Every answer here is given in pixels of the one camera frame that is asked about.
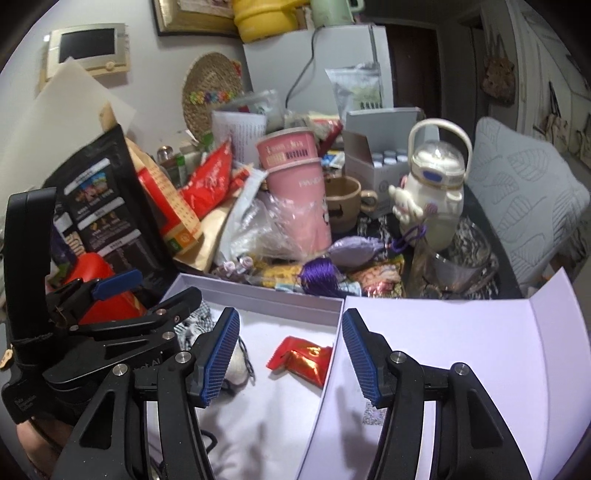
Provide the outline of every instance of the candy wrapper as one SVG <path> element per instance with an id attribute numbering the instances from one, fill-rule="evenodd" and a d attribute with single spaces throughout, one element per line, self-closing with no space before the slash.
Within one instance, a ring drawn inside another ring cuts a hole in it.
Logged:
<path id="1" fill-rule="evenodd" d="M 267 363 L 267 368 L 277 370 L 283 367 L 323 388 L 331 355 L 331 346 L 320 347 L 308 340 L 290 336 L 277 347 Z"/>
<path id="2" fill-rule="evenodd" d="M 374 298 L 399 299 L 404 297 L 402 269 L 404 257 L 384 260 L 364 270 L 350 273 L 351 280 L 361 284 L 363 295 Z"/>
<path id="3" fill-rule="evenodd" d="M 231 171 L 232 142 L 228 139 L 207 156 L 205 165 L 199 167 L 191 175 L 189 183 L 180 190 L 200 220 L 226 198 Z"/>

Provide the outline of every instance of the wall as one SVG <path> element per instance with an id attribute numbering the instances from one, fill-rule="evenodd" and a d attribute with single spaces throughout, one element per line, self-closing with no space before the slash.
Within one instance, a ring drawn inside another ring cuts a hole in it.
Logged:
<path id="1" fill-rule="evenodd" d="M 470 28 L 460 25 L 456 20 L 448 20 L 438 26 L 438 31 L 445 62 L 442 78 L 445 102 L 442 113 L 473 138 L 478 86 Z"/>
<path id="2" fill-rule="evenodd" d="M 4 158 L 4 148 L 20 115 L 35 99 L 41 66 L 43 37 L 51 30 L 72 25 L 121 22 L 128 26 L 131 71 L 101 82 L 137 110 L 132 130 L 148 153 L 185 128 L 181 109 L 184 77 L 196 58 L 218 51 L 242 62 L 248 78 L 240 40 L 205 37 L 157 37 L 151 0 L 60 0 L 29 31 L 0 73 L 0 192 L 15 193 L 44 180 L 36 178 L 39 159 Z M 21 161 L 30 170 L 30 181 L 14 184 L 3 178 L 2 162 Z M 3 212 L 5 205 L 0 205 Z"/>
<path id="3" fill-rule="evenodd" d="M 396 22 L 407 21 L 407 24 L 420 23 L 436 25 L 437 38 L 440 43 L 440 64 L 442 82 L 442 113 L 445 118 L 458 123 L 473 135 L 474 112 L 478 104 L 478 116 L 481 115 L 484 100 L 477 93 L 475 78 L 475 61 L 470 29 L 460 22 L 482 13 L 485 23 L 486 42 L 490 33 L 496 38 L 497 33 L 503 38 L 509 59 L 517 66 L 517 45 L 513 33 L 511 16 L 505 0 L 416 0 L 406 2 L 393 0 L 390 2 L 366 1 L 365 14 L 373 20 L 385 18 L 397 19 Z M 479 34 L 475 38 L 476 57 L 479 63 L 483 55 L 482 39 Z M 519 74 L 515 69 L 517 85 Z M 518 97 L 515 104 L 506 107 L 490 102 L 488 114 L 512 129 L 517 128 Z"/>
<path id="4" fill-rule="evenodd" d="M 517 58 L 517 44 L 513 31 L 513 23 L 509 14 L 506 0 L 487 0 L 480 4 L 482 21 L 485 27 L 487 46 L 490 47 L 491 34 L 496 39 L 500 35 L 506 49 L 507 58 L 515 65 L 515 103 L 503 106 L 494 101 L 489 104 L 489 115 L 513 130 L 517 130 L 519 114 L 519 67 Z"/>

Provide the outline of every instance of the cartoon figure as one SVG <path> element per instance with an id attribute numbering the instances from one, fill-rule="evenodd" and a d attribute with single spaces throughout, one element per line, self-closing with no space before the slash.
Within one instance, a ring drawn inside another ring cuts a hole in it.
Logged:
<path id="1" fill-rule="evenodd" d="M 423 219 L 423 209 L 416 204 L 410 192 L 390 185 L 388 193 L 390 194 L 390 198 L 394 200 L 392 212 L 400 223 L 406 225 L 411 222 L 419 223 Z"/>

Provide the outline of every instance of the metal screw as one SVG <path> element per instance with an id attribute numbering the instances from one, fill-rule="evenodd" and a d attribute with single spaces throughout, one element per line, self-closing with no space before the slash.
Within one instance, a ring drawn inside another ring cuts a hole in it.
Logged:
<path id="1" fill-rule="evenodd" d="M 470 367 L 466 364 L 456 364 L 453 369 L 458 375 L 467 375 L 470 373 Z"/>
<path id="2" fill-rule="evenodd" d="M 395 364 L 403 364 L 407 359 L 406 353 L 396 350 L 390 354 L 390 360 Z"/>
<path id="3" fill-rule="evenodd" d="M 179 364 L 186 364 L 189 360 L 191 360 L 191 353 L 187 351 L 179 352 L 174 356 L 174 359 Z"/>
<path id="4" fill-rule="evenodd" d="M 127 373 L 127 370 L 129 370 L 129 368 L 127 368 L 127 365 L 125 364 L 117 364 L 113 367 L 113 373 L 118 377 L 120 377 L 121 375 L 125 375 Z"/>

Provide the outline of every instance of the small bottle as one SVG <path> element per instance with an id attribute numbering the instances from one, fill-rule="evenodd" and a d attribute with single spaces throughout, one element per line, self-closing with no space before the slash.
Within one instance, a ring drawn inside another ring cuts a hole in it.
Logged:
<path id="1" fill-rule="evenodd" d="M 408 150 L 406 148 L 397 148 L 396 160 L 398 160 L 399 162 L 408 161 Z"/>
<path id="2" fill-rule="evenodd" d="M 179 148 L 181 153 L 185 157 L 185 165 L 187 166 L 187 174 L 192 175 L 197 167 L 201 164 L 201 154 L 197 151 L 197 148 L 187 141 L 183 141 Z"/>
<path id="3" fill-rule="evenodd" d="M 156 155 L 156 163 L 158 165 L 162 165 L 165 161 L 174 158 L 174 150 L 172 147 L 168 145 L 164 145 L 158 149 L 158 153 Z"/>
<path id="4" fill-rule="evenodd" d="M 382 168 L 384 166 L 384 154 L 383 153 L 372 153 L 371 159 L 374 162 L 374 168 Z"/>
<path id="5" fill-rule="evenodd" d="M 187 174 L 187 164 L 185 162 L 184 155 L 182 153 L 179 153 L 175 157 L 175 160 L 177 162 L 177 168 L 178 168 L 179 186 L 177 188 L 184 187 L 189 180 L 189 175 Z"/>

